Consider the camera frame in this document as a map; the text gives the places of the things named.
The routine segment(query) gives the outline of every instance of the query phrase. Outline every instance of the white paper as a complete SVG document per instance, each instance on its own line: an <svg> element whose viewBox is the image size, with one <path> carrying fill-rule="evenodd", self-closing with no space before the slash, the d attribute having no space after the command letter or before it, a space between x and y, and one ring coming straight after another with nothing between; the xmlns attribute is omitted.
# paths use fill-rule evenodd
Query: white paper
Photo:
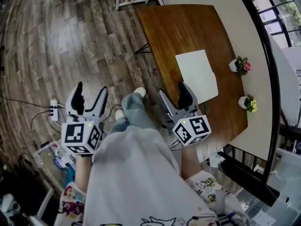
<svg viewBox="0 0 301 226"><path fill-rule="evenodd" d="M262 210L252 220L260 226L271 226L276 221Z"/></svg>
<svg viewBox="0 0 301 226"><path fill-rule="evenodd" d="M218 95L215 74L212 72L205 50L175 56L185 84L203 103Z"/></svg>

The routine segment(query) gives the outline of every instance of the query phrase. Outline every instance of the black window frame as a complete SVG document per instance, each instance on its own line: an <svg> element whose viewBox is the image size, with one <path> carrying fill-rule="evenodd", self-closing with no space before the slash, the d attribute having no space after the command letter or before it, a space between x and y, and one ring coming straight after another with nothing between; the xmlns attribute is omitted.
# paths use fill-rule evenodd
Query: black window frame
<svg viewBox="0 0 301 226"><path fill-rule="evenodd" d="M283 4L286 4L286 3L291 3L291 2L294 2L294 3L295 3L295 1L294 1L294 0L290 0L290 1L287 1L287 2L279 3L279 4L276 4L276 3L274 2L274 0L269 0L269 2L271 3L272 6L271 6L270 8L267 8L267 9L264 9L264 10L261 10L261 11L258 11L258 13L261 14L261 13L267 12L267 11L269 11L269 10L273 10L274 13L275 13L275 15L276 15L276 18L273 19L273 20L267 21L267 22L263 22L263 25L271 24L271 23L274 23L274 22L279 22L282 31L281 31L281 32L271 33L271 36L279 35L279 34L284 34L284 35L285 35L285 38L286 38L286 41L287 41L288 48L293 47L293 46L292 46L292 42L291 42L289 33L290 33L290 32L297 32L297 31L300 31L300 32L301 32L301 28L300 28L300 29L294 29L294 30L288 30L288 29L286 28L286 25L285 25L285 23L284 23L284 21L283 21L283 19L282 19L282 16L281 16L281 14L280 14L280 12L279 12L279 10L278 10L277 7L278 7L278 6L281 6L281 5L283 5Z"/></svg>

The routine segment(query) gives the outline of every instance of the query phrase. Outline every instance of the power outlet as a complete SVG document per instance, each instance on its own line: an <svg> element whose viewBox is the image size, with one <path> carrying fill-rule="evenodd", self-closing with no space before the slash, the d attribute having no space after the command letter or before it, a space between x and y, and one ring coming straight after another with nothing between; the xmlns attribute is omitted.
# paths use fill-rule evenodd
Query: power outlet
<svg viewBox="0 0 301 226"><path fill-rule="evenodd" d="M51 120L58 121L58 107L57 107L57 100L50 101L51 106Z"/></svg>

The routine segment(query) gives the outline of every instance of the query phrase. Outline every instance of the white flower pot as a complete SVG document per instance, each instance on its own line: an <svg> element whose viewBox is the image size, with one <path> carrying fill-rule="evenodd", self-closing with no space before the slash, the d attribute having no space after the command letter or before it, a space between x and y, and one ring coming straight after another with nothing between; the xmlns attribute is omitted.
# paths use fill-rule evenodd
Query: white flower pot
<svg viewBox="0 0 301 226"><path fill-rule="evenodd" d="M243 97L239 98L238 104L240 105L241 108L246 109L246 106L245 106L246 99L247 99L247 96L243 96Z"/></svg>
<svg viewBox="0 0 301 226"><path fill-rule="evenodd" d="M237 72L237 68L236 68L236 65L235 65L235 62L237 61L237 59L233 59L230 64L229 64L229 68L232 72Z"/></svg>

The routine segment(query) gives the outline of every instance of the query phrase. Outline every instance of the brown tabletop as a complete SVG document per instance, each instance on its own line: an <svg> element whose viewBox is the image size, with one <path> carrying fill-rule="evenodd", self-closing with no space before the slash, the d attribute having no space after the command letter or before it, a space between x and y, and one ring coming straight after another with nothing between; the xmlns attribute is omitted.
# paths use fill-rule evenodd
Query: brown tabletop
<svg viewBox="0 0 301 226"><path fill-rule="evenodd" d="M183 78L175 56L201 49L206 51L216 76L218 96L206 101L212 134L202 145L224 147L247 128L247 115L238 105L239 98L244 96L241 78L228 67L235 55L214 7L151 6L139 8L137 13L167 93L176 105L177 82ZM203 105L199 107L204 114Z"/></svg>

